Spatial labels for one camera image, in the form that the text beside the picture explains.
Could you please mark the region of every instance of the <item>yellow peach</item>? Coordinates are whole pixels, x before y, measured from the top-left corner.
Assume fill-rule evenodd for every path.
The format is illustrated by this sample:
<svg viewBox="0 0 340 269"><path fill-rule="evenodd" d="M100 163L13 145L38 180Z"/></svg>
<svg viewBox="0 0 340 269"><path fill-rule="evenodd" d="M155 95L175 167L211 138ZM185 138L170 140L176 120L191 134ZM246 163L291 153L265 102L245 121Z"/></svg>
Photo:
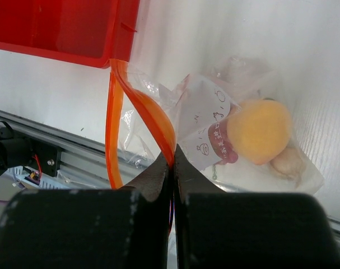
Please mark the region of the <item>yellow peach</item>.
<svg viewBox="0 0 340 269"><path fill-rule="evenodd" d="M240 106L228 117L228 138L239 155L254 164L265 164L287 146L291 115L283 104L273 100L246 100Z"/></svg>

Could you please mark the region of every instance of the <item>garlic bulb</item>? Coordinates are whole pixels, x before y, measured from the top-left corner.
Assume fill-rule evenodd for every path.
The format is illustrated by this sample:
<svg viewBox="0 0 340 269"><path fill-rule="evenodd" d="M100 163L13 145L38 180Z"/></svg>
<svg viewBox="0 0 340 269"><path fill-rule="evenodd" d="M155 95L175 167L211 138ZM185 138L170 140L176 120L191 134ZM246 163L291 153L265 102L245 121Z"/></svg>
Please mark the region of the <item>garlic bulb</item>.
<svg viewBox="0 0 340 269"><path fill-rule="evenodd" d="M301 175L305 170L305 163L299 150L287 147L269 162L271 171L281 177L296 181L298 186Z"/></svg>

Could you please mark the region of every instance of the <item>red plastic tray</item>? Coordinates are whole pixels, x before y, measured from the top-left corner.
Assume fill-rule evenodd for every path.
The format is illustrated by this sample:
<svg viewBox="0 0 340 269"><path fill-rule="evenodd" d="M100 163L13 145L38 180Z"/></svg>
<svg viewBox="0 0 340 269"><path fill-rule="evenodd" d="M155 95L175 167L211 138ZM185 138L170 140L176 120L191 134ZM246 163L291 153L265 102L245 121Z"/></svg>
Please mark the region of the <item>red plastic tray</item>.
<svg viewBox="0 0 340 269"><path fill-rule="evenodd" d="M129 61L139 0L0 0L0 49L106 68Z"/></svg>

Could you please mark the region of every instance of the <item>black bracket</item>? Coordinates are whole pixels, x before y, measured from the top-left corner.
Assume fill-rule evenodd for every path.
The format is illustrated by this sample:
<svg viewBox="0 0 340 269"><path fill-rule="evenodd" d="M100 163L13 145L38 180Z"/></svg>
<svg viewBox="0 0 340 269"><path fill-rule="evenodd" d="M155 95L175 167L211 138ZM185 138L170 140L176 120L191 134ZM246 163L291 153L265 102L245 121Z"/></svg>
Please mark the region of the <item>black bracket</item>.
<svg viewBox="0 0 340 269"><path fill-rule="evenodd" d="M340 268L340 251L314 197L226 193L197 171L180 147L174 177L179 269Z"/></svg>
<svg viewBox="0 0 340 269"><path fill-rule="evenodd" d="M173 195L169 176L160 156L117 191L18 193L1 217L0 268L165 269Z"/></svg>
<svg viewBox="0 0 340 269"><path fill-rule="evenodd" d="M10 135L9 129L5 127L0 129L0 136L2 138L7 139ZM14 138L27 138L31 143L33 153L37 154L39 158L42 172L51 177L57 176L57 170L60 169L60 158L62 154L62 149L60 147L46 143L18 131L14 131ZM39 169L38 164L34 159L32 159L28 166L35 170Z"/></svg>

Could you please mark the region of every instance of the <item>white surface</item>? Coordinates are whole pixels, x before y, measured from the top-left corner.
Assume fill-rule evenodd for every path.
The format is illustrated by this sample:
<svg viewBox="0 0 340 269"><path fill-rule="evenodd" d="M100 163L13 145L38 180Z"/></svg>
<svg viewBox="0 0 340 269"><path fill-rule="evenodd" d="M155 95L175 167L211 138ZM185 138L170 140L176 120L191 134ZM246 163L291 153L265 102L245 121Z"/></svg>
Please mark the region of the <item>white surface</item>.
<svg viewBox="0 0 340 269"><path fill-rule="evenodd" d="M233 54L280 71L300 144L326 180L316 196L340 219L340 0L143 0L137 29L132 62L170 89ZM0 109L104 142L108 79L0 51Z"/></svg>

